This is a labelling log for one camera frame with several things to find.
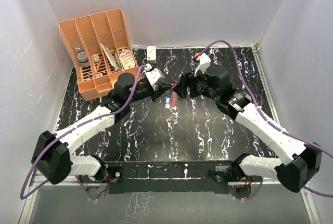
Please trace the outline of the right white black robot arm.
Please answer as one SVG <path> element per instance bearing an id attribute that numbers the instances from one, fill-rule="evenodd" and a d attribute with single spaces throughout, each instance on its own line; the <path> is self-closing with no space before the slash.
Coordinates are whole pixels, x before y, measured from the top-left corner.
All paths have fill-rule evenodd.
<path id="1" fill-rule="evenodd" d="M 180 75 L 173 91 L 182 99 L 187 95 L 212 99 L 222 113 L 252 131 L 277 155 L 266 158 L 243 153 L 228 168 L 216 171 L 223 179 L 243 181 L 249 176 L 267 177 L 298 193 L 319 171 L 321 150 L 285 135 L 276 122 L 259 114 L 251 97 L 232 86 L 229 73 L 220 65 L 208 67 L 205 72 L 195 70 Z"/>

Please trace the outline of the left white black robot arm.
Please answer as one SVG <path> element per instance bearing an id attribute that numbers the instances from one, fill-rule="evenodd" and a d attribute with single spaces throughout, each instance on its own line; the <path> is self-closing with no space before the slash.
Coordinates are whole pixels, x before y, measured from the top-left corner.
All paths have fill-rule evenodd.
<path id="1" fill-rule="evenodd" d="M 32 164 L 53 185 L 68 176 L 89 176 L 97 182 L 105 180 L 106 163 L 97 156 L 75 155 L 76 149 L 121 121 L 130 112 L 130 103 L 148 97 L 155 100 L 172 87 L 163 82 L 158 69 L 148 72 L 139 81 L 131 73 L 121 74 L 114 88 L 93 112 L 57 133 L 45 131 L 39 136 Z"/>

